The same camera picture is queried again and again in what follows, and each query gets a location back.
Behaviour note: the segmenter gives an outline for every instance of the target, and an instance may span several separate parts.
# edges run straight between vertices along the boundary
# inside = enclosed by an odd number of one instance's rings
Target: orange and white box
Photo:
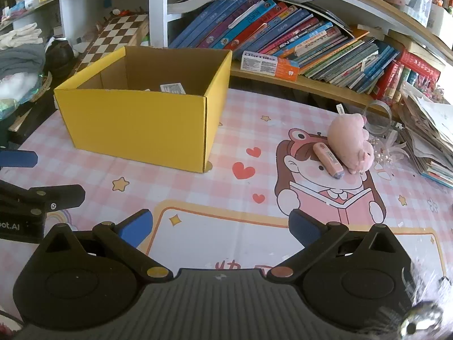
[[[272,77],[296,81],[299,73],[297,62],[276,58],[257,52],[244,51],[242,54],[241,70],[266,74]]]

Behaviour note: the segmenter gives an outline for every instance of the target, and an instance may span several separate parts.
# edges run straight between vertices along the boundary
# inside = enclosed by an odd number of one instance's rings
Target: chessboard
[[[92,63],[124,46],[139,46],[149,32],[147,14],[112,17],[104,29],[85,50],[80,65],[75,70],[89,67]]]

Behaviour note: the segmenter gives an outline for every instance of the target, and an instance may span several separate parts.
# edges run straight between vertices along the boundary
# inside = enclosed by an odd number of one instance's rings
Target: red heart
[[[236,179],[248,179],[255,174],[255,169],[252,166],[244,169],[244,164],[242,162],[236,162],[233,165],[233,173],[234,176],[236,176]]]
[[[247,148],[245,150],[247,154],[249,154],[252,157],[260,157],[261,156],[261,150],[258,147],[255,148]]]
[[[256,193],[253,194],[252,197],[253,197],[253,200],[254,200],[255,202],[257,202],[258,204],[264,202],[264,200],[266,199],[266,197],[265,197],[264,195],[262,195],[262,194],[256,194]]]

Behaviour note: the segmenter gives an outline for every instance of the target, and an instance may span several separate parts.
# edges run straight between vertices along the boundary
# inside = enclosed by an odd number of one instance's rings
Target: tablecloth
[[[35,151],[38,164],[4,168],[0,178],[23,188],[83,186],[85,202],[49,213],[46,232],[57,222],[89,230],[149,209],[149,227],[136,230],[131,244],[173,271],[269,269],[303,249],[287,228],[293,208],[351,227],[383,222],[402,234],[412,258],[432,246],[429,254],[443,271],[448,269],[453,263],[452,191],[417,174],[407,161],[333,179],[313,156],[313,144],[326,142],[335,116],[230,89],[209,157],[212,170],[197,174],[77,150],[57,111],[21,147]],[[121,115],[112,121],[121,121]],[[178,134],[173,137],[178,142]],[[12,314],[17,314],[14,282],[35,247],[0,241],[0,305]]]

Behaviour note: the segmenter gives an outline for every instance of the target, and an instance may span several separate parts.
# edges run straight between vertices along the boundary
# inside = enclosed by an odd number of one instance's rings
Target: cartoon hand
[[[384,222],[384,213],[375,201],[370,202],[370,214],[375,224],[382,224]]]
[[[300,208],[300,201],[297,193],[291,189],[283,189],[277,197],[277,204],[280,211],[289,216],[293,209]]]

